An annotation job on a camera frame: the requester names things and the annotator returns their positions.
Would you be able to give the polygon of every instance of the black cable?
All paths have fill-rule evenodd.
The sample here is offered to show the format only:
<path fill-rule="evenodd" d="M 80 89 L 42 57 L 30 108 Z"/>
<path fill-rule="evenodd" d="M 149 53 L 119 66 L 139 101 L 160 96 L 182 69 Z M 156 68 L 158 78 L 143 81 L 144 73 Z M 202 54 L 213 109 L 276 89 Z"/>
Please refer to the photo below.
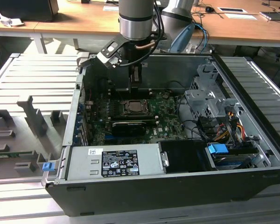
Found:
<path fill-rule="evenodd" d="M 108 1 L 106 2 L 106 4 L 113 4 L 113 5 L 118 6 L 118 1 L 108 0 Z"/>
<path fill-rule="evenodd" d="M 170 83 L 178 83 L 182 88 L 184 88 L 185 90 L 187 89 L 183 84 L 181 84 L 179 81 L 177 81 L 177 80 L 171 80 L 171 81 L 169 81 L 168 83 L 167 83 L 167 85 L 166 85 L 166 89 L 168 89 L 169 88 L 169 84 Z"/>
<path fill-rule="evenodd" d="M 190 130 L 191 132 L 194 132 L 195 134 L 198 134 L 199 136 L 202 137 L 202 135 L 201 135 L 199 132 L 195 131 L 193 128 L 187 127 L 187 126 L 185 126 L 185 124 L 183 124 L 183 125 L 184 125 L 184 127 L 185 127 L 186 129 L 188 129 L 188 130 Z"/>
<path fill-rule="evenodd" d="M 200 26 L 203 28 L 203 23 L 202 23 L 202 18 L 204 17 L 204 15 L 202 14 L 202 13 L 200 13 L 200 12 L 195 12 L 195 13 L 197 13 L 197 16 L 200 18 Z M 201 29 L 201 31 L 202 31 L 202 39 L 201 39 L 201 41 L 199 42 L 199 44 L 198 44 L 198 46 L 196 47 L 196 50 L 199 50 L 198 48 L 200 47 L 200 45 L 202 44 L 202 42 L 203 42 L 203 40 L 204 39 L 206 39 L 206 44 L 205 44 L 205 46 L 208 44 L 208 42 L 209 42 L 209 38 L 210 38 L 210 34 L 209 34 L 209 32 L 206 30 L 206 29 Z"/>
<path fill-rule="evenodd" d="M 231 136 L 233 142 L 235 143 L 236 142 L 236 137 L 234 136 L 232 128 L 231 128 L 231 126 L 229 124 L 229 115 L 228 114 L 225 116 L 225 127 L 228 130 L 229 135 Z"/>
<path fill-rule="evenodd" d="M 188 120 L 184 120 L 182 123 L 187 122 L 187 121 L 191 121 L 191 122 L 193 122 L 194 124 L 196 124 L 196 123 L 197 123 L 197 121 L 196 121 L 196 120 L 190 120 L 190 119 L 188 119 Z"/>
<path fill-rule="evenodd" d="M 279 73 L 279 71 L 280 71 L 280 67 L 279 67 L 279 69 L 276 71 L 276 73 L 275 73 L 275 75 L 273 76 L 272 80 L 274 80 L 274 79 L 276 78 L 276 76 L 277 76 L 277 74 Z"/>
<path fill-rule="evenodd" d="M 187 99 L 186 97 L 185 97 L 185 99 L 186 99 L 187 104 L 188 104 L 188 106 L 189 106 L 189 108 L 190 108 L 190 111 L 191 111 L 191 110 L 194 111 L 194 110 L 192 109 L 190 103 L 188 102 L 188 99 Z M 193 131 L 193 132 L 196 133 L 196 134 L 198 134 L 198 133 L 197 133 L 195 130 L 193 130 L 192 128 L 189 128 L 189 127 L 186 127 L 186 126 L 185 126 L 185 128 L 188 129 L 188 130 L 190 130 L 190 131 Z M 210 141 L 210 138 L 209 138 L 205 133 L 199 132 L 198 135 L 201 136 L 201 137 L 203 137 L 203 138 L 205 138 L 207 141 Z"/>
<path fill-rule="evenodd" d="M 183 95 L 182 96 L 182 98 L 179 100 L 179 105 L 178 105 L 178 107 L 177 107 L 177 109 L 176 109 L 176 114 L 177 114 L 177 116 L 178 116 L 178 119 L 181 121 L 181 118 L 180 118 L 180 116 L 179 116 L 179 108 L 181 107 L 181 104 L 182 104 L 182 99 L 185 97 L 185 95 Z"/>
<path fill-rule="evenodd" d="M 275 13 L 278 13 L 278 14 L 280 15 L 280 12 L 278 12 L 274 7 L 271 7 L 270 4 L 267 4 L 267 3 L 264 3 L 264 2 L 262 2 L 261 4 L 262 4 L 263 6 L 267 6 L 267 7 L 269 7 L 269 8 L 272 8 L 273 11 L 274 11 Z"/>
<path fill-rule="evenodd" d="M 201 2 L 203 5 L 205 5 L 205 6 L 210 6 L 210 7 L 212 7 L 213 8 L 213 6 L 212 5 L 210 5 L 210 4 L 204 4 L 203 2 Z M 199 7 L 200 8 L 200 10 L 199 11 L 194 11 L 193 13 L 191 13 L 191 14 L 200 14 L 200 15 L 208 15 L 208 14 L 217 14 L 217 15 L 219 15 L 220 16 L 220 14 L 225 14 L 225 13 L 228 13 L 228 14 L 238 14 L 238 13 L 232 13 L 232 12 L 222 12 L 222 13 L 218 13 L 218 12 L 213 12 L 213 13 L 207 13 L 207 12 L 205 12 L 205 10 L 201 10 L 201 7 L 200 7 L 200 5 L 199 6 L 197 6 L 197 7 Z M 260 15 L 260 14 L 243 14 L 243 15 Z"/>
<path fill-rule="evenodd" d="M 163 20 L 162 20 L 162 17 L 161 17 L 161 13 L 160 13 L 159 7 L 158 7 L 158 5 L 156 3 L 156 0 L 154 0 L 154 8 L 155 8 L 155 11 L 157 13 L 158 22 L 160 21 L 159 22 L 159 27 L 161 27 L 161 29 L 159 29 L 159 32 L 158 32 L 158 34 L 160 34 L 160 35 L 159 35 L 158 39 L 156 40 L 154 47 L 146 55 L 144 55 L 143 57 L 139 58 L 138 60 L 130 62 L 130 63 L 126 63 L 126 64 L 119 64 L 118 65 L 119 67 L 127 67 L 127 66 L 131 66 L 131 65 L 140 63 L 143 60 L 147 59 L 154 52 L 154 50 L 157 48 L 158 43 L 160 42 L 160 40 L 164 36 L 164 23 L 163 23 Z"/>
<path fill-rule="evenodd" d="M 157 22 L 155 21 L 155 18 L 154 18 L 154 17 L 153 17 L 153 22 L 154 22 L 154 26 L 155 26 L 157 29 L 159 29 L 159 26 L 158 26 Z"/>
<path fill-rule="evenodd" d="M 199 131 L 197 126 L 193 127 L 193 129 L 195 129 L 195 128 L 197 128 L 197 130 Z M 192 136 L 192 139 L 193 139 L 193 132 L 191 132 L 191 136 Z"/>
<path fill-rule="evenodd" d="M 277 58 L 277 57 L 273 57 L 273 56 L 269 55 L 262 47 L 260 47 L 260 50 L 261 50 L 263 53 L 265 53 L 267 56 L 269 56 L 269 57 L 271 57 L 271 58 L 273 58 L 273 59 L 276 59 L 276 58 Z"/>

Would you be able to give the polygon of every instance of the desk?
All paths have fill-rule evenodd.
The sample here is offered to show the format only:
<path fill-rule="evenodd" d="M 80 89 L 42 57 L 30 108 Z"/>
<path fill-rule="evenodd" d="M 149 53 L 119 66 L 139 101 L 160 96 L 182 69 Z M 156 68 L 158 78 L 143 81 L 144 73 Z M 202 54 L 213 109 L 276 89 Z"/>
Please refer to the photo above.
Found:
<path fill-rule="evenodd" d="M 260 11 L 273 11 L 261 5 L 260 0 L 204 0 L 204 4 L 217 7 L 243 8 L 249 14 L 259 14 Z M 44 37 L 72 38 L 75 48 L 77 39 L 110 40 L 119 33 L 118 12 L 103 11 L 103 3 L 93 2 L 81 4 L 77 1 L 58 0 L 59 13 L 54 22 L 25 22 L 26 26 L 7 28 L 0 24 L 0 35 L 33 37 L 39 53 L 46 53 Z M 278 9 L 280 2 L 271 1 L 272 7 Z M 205 12 L 205 8 L 193 7 L 192 11 Z M 227 45 L 269 46 L 280 47 L 280 23 L 267 22 L 262 15 L 255 15 L 257 20 L 229 19 L 221 14 L 206 14 L 203 18 L 204 28 L 210 34 L 209 43 Z M 191 39 L 192 44 L 202 38 L 197 30 Z"/>
<path fill-rule="evenodd" d="M 204 0 L 204 4 L 210 4 L 218 13 L 217 7 L 242 8 L 248 14 L 273 11 L 272 8 L 261 5 L 261 0 Z M 278 10 L 280 2 L 271 1 L 270 5 Z M 192 11 L 205 13 L 205 6 L 193 7 Z M 243 46 L 267 46 L 280 47 L 280 22 L 270 21 L 262 15 L 254 15 L 257 20 L 229 19 L 224 14 L 222 19 L 218 14 L 206 14 L 202 18 L 203 27 L 209 32 L 209 43 Z M 196 22 L 200 18 L 193 16 Z"/>

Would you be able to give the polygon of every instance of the cable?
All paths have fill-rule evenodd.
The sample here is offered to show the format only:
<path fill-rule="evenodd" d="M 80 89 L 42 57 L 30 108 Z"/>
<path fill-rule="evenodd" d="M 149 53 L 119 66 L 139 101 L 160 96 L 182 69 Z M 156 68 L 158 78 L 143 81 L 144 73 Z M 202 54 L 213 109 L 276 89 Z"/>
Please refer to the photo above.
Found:
<path fill-rule="evenodd" d="M 182 99 L 185 97 L 185 95 L 182 96 L 182 98 L 179 100 L 179 104 L 178 104 L 178 107 L 176 109 L 176 114 L 178 116 L 178 119 L 181 120 L 180 116 L 179 116 L 179 108 L 181 107 L 181 104 L 182 104 Z"/>
<path fill-rule="evenodd" d="M 202 135 L 201 135 L 198 131 L 195 131 L 193 128 L 187 127 L 187 126 L 185 126 L 185 125 L 184 125 L 184 127 L 185 127 L 186 129 L 190 130 L 191 132 L 194 132 L 195 134 L 198 134 L 199 136 L 202 137 Z"/>
<path fill-rule="evenodd" d="M 201 25 L 195 23 L 195 26 L 197 26 L 197 27 L 199 27 L 199 28 L 201 29 L 201 31 L 202 31 L 202 33 L 203 33 L 203 37 L 202 37 L 200 43 L 198 44 L 198 46 L 196 47 L 196 49 L 199 50 L 198 48 L 200 47 L 200 45 L 202 44 L 203 39 L 204 39 L 204 46 L 203 46 L 203 49 L 202 49 L 202 50 L 199 50 L 200 53 L 202 53 L 203 50 L 205 49 L 205 47 L 207 46 L 207 43 L 208 43 L 208 41 L 209 41 L 209 36 L 210 36 L 210 34 L 209 34 L 209 32 L 208 32 L 206 29 L 203 28 L 202 17 L 199 16 L 199 18 L 200 18 Z"/>
<path fill-rule="evenodd" d="M 184 120 L 182 123 L 188 122 L 188 121 L 193 122 L 194 124 L 196 124 L 196 120 Z"/>
<path fill-rule="evenodd" d="M 104 131 L 105 133 L 108 133 L 108 134 L 110 134 L 110 135 L 113 135 L 111 132 L 107 132 L 107 131 Z"/>
<path fill-rule="evenodd" d="M 278 13 L 279 15 L 280 15 L 280 12 L 278 12 L 274 7 L 271 7 L 269 4 L 267 4 L 267 3 L 264 3 L 264 2 L 262 2 L 261 3 L 263 6 L 266 6 L 266 7 L 269 7 L 269 8 L 272 8 L 273 9 L 273 11 L 275 12 L 275 13 Z"/>
<path fill-rule="evenodd" d="M 242 138 L 242 140 L 244 140 L 244 137 L 243 137 L 243 128 L 242 128 L 242 126 L 240 126 L 240 125 L 237 125 L 237 127 L 240 129 L 240 131 L 241 131 L 241 138 Z"/>
<path fill-rule="evenodd" d="M 204 6 L 210 6 L 210 7 L 212 7 L 213 8 L 213 6 L 212 5 L 210 5 L 210 4 L 205 4 L 204 2 L 200 2 L 201 4 L 203 4 Z M 200 5 L 198 5 L 198 6 L 196 6 L 196 8 L 195 9 L 193 9 L 193 13 L 191 13 L 191 14 L 197 14 L 197 16 L 199 16 L 198 14 L 200 14 L 200 16 L 205 16 L 205 15 L 208 15 L 208 14 L 217 14 L 218 16 L 220 16 L 221 17 L 221 19 L 224 19 L 224 17 L 222 17 L 220 14 L 225 14 L 225 13 L 228 13 L 228 14 L 238 14 L 238 13 L 232 13 L 232 12 L 223 12 L 223 13 L 218 13 L 218 12 L 213 12 L 213 13 L 207 13 L 207 12 L 205 12 L 205 10 L 201 10 L 201 4 Z M 258 14 L 243 14 L 243 15 L 260 15 L 259 13 Z"/>
<path fill-rule="evenodd" d="M 184 88 L 185 90 L 187 89 L 183 84 L 181 84 L 179 81 L 176 81 L 176 80 L 171 80 L 171 81 L 169 81 L 169 82 L 167 83 L 167 85 L 166 85 L 166 89 L 168 89 L 170 83 L 177 83 L 177 84 L 179 84 L 182 88 Z"/>
<path fill-rule="evenodd" d="M 270 58 L 273 58 L 273 59 L 278 58 L 278 57 L 273 57 L 273 56 L 269 55 L 262 47 L 260 47 L 260 50 L 261 50 L 263 53 L 265 53 L 265 54 L 266 54 L 268 57 L 270 57 Z"/>
<path fill-rule="evenodd" d="M 225 124 L 221 124 L 219 127 L 218 127 L 218 130 L 217 130 L 217 135 L 219 135 L 219 131 L 220 129 L 222 129 L 221 127 L 225 126 Z"/>
<path fill-rule="evenodd" d="M 153 17 L 153 22 L 154 22 L 155 27 L 156 27 L 157 29 L 159 29 L 159 26 L 158 26 L 157 22 L 155 21 L 155 18 L 154 18 L 154 17 Z"/>
<path fill-rule="evenodd" d="M 118 6 L 118 3 L 119 3 L 119 2 L 118 2 L 118 1 L 114 1 L 114 0 L 107 0 L 106 3 L 107 3 L 107 4 L 113 4 L 113 5 L 115 5 L 115 6 Z"/>
<path fill-rule="evenodd" d="M 229 135 L 229 132 L 228 132 L 228 131 L 225 131 L 223 134 L 221 134 L 220 136 L 216 137 L 216 138 L 214 139 L 214 141 L 221 140 L 223 137 L 228 136 L 228 135 Z"/>
<path fill-rule="evenodd" d="M 272 80 L 274 80 L 274 79 L 276 78 L 276 76 L 277 76 L 277 74 L 279 73 L 279 71 L 280 71 L 280 67 L 279 67 L 279 69 L 276 71 L 276 73 L 275 73 L 275 75 L 273 76 Z"/>
<path fill-rule="evenodd" d="M 164 23 L 163 23 L 163 20 L 162 20 L 162 17 L 161 17 L 161 13 L 160 13 L 159 7 L 158 7 L 158 5 L 156 3 L 156 0 L 154 0 L 154 9 L 155 9 L 155 11 L 157 13 L 159 27 L 161 27 L 161 29 L 159 29 L 158 39 L 155 41 L 154 47 L 146 55 L 144 55 L 143 57 L 139 58 L 138 60 L 130 62 L 130 63 L 126 63 L 126 64 L 119 64 L 118 65 L 119 67 L 127 67 L 127 66 L 131 66 L 131 65 L 140 63 L 143 60 L 147 59 L 154 52 L 154 50 L 157 48 L 158 43 L 160 42 L 160 40 L 164 36 Z"/>

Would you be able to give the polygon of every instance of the warning label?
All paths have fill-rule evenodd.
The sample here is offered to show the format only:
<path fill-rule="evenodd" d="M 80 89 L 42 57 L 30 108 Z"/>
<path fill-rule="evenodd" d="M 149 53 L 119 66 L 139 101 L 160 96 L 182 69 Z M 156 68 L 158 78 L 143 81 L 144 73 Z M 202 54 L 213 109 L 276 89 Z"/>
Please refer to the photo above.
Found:
<path fill-rule="evenodd" d="M 102 152 L 102 176 L 139 175 L 137 150 Z"/>

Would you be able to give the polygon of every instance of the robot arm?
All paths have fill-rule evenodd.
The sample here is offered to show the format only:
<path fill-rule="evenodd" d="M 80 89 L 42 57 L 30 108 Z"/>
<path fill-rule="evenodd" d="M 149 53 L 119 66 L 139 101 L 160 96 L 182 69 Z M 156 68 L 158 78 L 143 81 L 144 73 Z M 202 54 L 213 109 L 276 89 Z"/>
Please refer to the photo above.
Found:
<path fill-rule="evenodd" d="M 174 40 L 192 22 L 193 1 L 170 0 L 161 14 L 155 0 L 119 0 L 120 35 L 98 53 L 98 59 L 108 68 L 139 64 L 156 49 L 160 40 L 166 38 L 164 31 Z M 152 31 L 154 10 L 157 32 Z"/>

